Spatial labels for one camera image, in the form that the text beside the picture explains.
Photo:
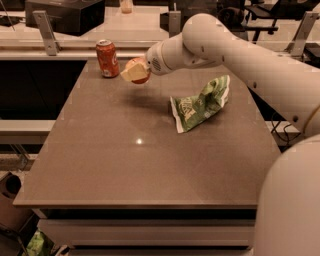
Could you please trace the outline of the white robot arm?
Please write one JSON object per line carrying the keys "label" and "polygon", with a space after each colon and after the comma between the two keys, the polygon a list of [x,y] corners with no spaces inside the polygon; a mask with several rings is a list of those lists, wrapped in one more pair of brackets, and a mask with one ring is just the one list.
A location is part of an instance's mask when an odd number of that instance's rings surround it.
{"label": "white robot arm", "polygon": [[223,65],[254,102],[292,124],[303,140],[273,163],[258,200],[254,256],[320,256],[320,70],[232,34],[217,18],[196,14],[182,31],[130,61],[130,82],[151,74]]}

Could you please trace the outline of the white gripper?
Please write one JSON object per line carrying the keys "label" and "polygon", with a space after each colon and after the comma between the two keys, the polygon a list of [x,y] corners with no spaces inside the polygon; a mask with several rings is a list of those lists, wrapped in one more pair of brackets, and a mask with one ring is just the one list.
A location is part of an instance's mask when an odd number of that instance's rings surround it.
{"label": "white gripper", "polygon": [[[165,75],[172,72],[164,61],[162,46],[162,43],[156,43],[145,54],[147,65],[155,75]],[[129,62],[121,72],[122,78],[128,82],[146,80],[149,78],[149,75],[148,68],[142,62]]]}

